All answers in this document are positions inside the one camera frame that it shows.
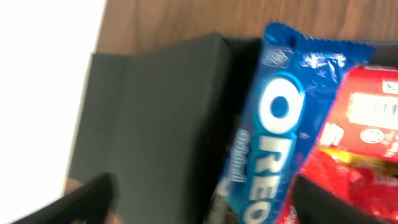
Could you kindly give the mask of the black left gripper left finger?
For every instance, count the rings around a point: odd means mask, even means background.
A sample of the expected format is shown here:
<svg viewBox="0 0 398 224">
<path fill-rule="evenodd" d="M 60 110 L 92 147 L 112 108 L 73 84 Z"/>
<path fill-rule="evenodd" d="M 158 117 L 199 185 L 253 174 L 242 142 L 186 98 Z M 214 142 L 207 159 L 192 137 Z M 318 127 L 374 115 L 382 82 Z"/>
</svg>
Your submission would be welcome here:
<svg viewBox="0 0 398 224">
<path fill-rule="evenodd" d="M 105 223 L 116 206 L 119 186 L 115 176 L 103 173 L 89 183 L 12 224 Z"/>
</svg>

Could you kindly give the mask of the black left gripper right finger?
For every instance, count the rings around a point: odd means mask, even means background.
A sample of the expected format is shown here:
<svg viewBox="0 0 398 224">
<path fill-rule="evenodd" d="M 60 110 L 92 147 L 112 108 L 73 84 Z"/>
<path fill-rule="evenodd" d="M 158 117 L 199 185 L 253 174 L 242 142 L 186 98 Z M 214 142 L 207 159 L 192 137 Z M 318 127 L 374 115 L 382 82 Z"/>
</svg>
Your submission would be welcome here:
<svg viewBox="0 0 398 224">
<path fill-rule="evenodd" d="M 353 174 L 323 185 L 300 175 L 293 202 L 300 223 L 395 222 L 395 183 L 380 182 L 372 174 Z"/>
</svg>

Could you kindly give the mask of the red Hacks candy bag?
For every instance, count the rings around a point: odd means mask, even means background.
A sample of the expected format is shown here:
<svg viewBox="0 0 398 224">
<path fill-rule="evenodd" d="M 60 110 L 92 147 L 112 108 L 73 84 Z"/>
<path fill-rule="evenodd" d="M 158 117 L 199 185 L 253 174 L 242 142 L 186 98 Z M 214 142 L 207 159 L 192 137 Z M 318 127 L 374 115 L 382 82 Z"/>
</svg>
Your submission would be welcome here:
<svg viewBox="0 0 398 224">
<path fill-rule="evenodd" d="M 278 223 L 397 223 L 397 163 L 316 147 L 295 174 Z"/>
</svg>

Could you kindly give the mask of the dark green box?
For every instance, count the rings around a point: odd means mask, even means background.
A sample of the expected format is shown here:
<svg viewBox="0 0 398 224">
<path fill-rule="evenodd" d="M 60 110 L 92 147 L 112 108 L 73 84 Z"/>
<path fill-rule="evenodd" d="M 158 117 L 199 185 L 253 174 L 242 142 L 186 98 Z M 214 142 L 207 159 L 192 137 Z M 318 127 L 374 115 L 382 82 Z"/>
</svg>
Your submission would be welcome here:
<svg viewBox="0 0 398 224">
<path fill-rule="evenodd" d="M 70 178 L 115 176 L 118 223 L 205 223 L 262 39 L 94 54 Z"/>
</svg>

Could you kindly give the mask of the blue Oreo cookie pack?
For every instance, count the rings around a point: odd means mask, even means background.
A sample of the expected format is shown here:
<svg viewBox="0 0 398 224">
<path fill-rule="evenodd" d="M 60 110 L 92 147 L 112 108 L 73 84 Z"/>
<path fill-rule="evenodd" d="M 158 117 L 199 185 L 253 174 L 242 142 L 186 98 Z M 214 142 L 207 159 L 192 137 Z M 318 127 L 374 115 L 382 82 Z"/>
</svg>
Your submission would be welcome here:
<svg viewBox="0 0 398 224">
<path fill-rule="evenodd" d="M 266 25 L 258 65 L 205 223 L 277 223 L 346 74 L 371 45 Z"/>
</svg>

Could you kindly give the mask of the red Pringles can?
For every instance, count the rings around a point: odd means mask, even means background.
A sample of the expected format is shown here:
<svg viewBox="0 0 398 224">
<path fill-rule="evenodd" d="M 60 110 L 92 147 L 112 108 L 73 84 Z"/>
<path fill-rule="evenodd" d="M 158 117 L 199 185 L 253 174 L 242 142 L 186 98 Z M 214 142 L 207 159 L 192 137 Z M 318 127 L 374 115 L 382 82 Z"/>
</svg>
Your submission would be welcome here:
<svg viewBox="0 0 398 224">
<path fill-rule="evenodd" d="M 313 152 L 397 162 L 397 68 L 364 65 L 340 85 Z"/>
</svg>

